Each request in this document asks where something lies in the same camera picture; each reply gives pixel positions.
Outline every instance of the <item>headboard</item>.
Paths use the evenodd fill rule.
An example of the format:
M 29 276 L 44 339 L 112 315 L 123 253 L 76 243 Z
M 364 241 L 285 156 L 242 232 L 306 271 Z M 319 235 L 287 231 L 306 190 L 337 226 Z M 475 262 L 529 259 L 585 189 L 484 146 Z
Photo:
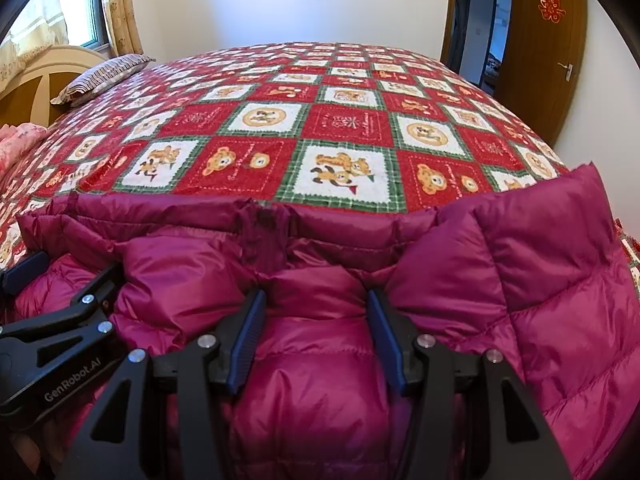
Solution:
M 68 111 L 68 105 L 52 106 L 49 101 L 79 74 L 103 61 L 100 54 L 81 46 L 52 46 L 44 51 L 0 94 L 0 126 L 49 126 Z

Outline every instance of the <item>checkered bedspread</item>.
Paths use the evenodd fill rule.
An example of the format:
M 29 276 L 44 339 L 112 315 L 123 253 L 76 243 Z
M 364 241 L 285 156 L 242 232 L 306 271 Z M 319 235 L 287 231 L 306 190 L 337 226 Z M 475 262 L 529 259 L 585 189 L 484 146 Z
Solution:
M 146 70 L 54 124 L 0 183 L 0 268 L 24 253 L 14 215 L 73 189 L 396 213 L 565 172 L 526 124 L 425 56 L 220 50 Z

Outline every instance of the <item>blue gripper pad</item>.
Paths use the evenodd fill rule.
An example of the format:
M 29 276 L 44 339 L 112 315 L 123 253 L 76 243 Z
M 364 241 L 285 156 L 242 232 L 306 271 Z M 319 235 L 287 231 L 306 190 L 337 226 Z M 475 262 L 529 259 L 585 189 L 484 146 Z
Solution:
M 414 355 L 417 328 L 398 314 L 379 289 L 367 295 L 367 323 L 386 382 L 401 396 L 414 392 L 422 382 L 422 364 Z
M 2 274 L 2 291 L 8 296 L 18 296 L 48 268 L 49 255 L 43 251 L 35 253 Z
M 249 309 L 244 313 L 242 326 L 231 350 L 226 389 L 232 395 L 238 393 L 249 376 L 265 317 L 266 295 L 263 290 L 258 290 Z

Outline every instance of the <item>down jacket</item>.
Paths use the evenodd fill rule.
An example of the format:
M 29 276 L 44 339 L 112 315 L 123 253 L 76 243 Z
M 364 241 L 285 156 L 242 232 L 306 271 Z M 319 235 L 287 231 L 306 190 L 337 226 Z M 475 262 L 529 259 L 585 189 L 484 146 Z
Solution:
M 374 355 L 372 286 L 453 349 L 502 350 L 577 480 L 640 398 L 640 306 L 593 166 L 404 216 L 72 194 L 19 223 L 28 248 L 54 262 L 18 298 L 17 318 L 63 308 L 122 261 L 111 319 L 130 348 L 161 354 L 215 327 L 252 286 L 266 291 L 248 383 L 226 409 L 240 479 L 392 476 L 411 406 Z M 60 417 L 67 443 L 86 400 Z

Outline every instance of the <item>yellow floral curtain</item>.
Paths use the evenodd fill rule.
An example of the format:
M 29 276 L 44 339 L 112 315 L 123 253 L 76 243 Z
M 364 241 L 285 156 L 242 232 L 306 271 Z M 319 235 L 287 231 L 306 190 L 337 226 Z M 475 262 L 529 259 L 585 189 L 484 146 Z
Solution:
M 30 0 L 0 43 L 0 92 L 38 54 L 68 43 L 60 0 Z
M 132 0 L 102 0 L 111 49 L 116 56 L 143 54 Z

